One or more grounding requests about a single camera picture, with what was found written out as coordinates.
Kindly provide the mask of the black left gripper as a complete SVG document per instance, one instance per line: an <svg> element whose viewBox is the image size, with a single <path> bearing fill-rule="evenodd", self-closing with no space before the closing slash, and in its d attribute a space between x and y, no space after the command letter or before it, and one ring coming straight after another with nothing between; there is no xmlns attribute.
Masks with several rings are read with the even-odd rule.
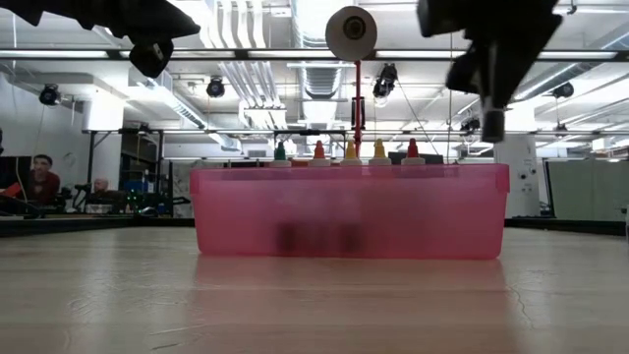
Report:
<svg viewBox="0 0 629 354"><path fill-rule="evenodd" d="M189 15L166 0L1 0L1 7L35 27L44 13L74 19L84 30L104 27L114 18L116 37L166 40L137 44L129 54L132 64L149 78L157 78L166 68L173 54L170 39L200 31Z"/></svg>

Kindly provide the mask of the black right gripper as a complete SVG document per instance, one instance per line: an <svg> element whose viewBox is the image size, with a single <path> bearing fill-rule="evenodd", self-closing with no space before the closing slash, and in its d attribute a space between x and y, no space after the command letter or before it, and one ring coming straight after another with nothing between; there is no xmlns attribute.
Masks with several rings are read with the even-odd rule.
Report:
<svg viewBox="0 0 629 354"><path fill-rule="evenodd" d="M423 37L466 30L490 35L479 49L484 109L503 109L562 23L553 0L419 0ZM477 93L476 47L453 59L448 89Z"/></svg>

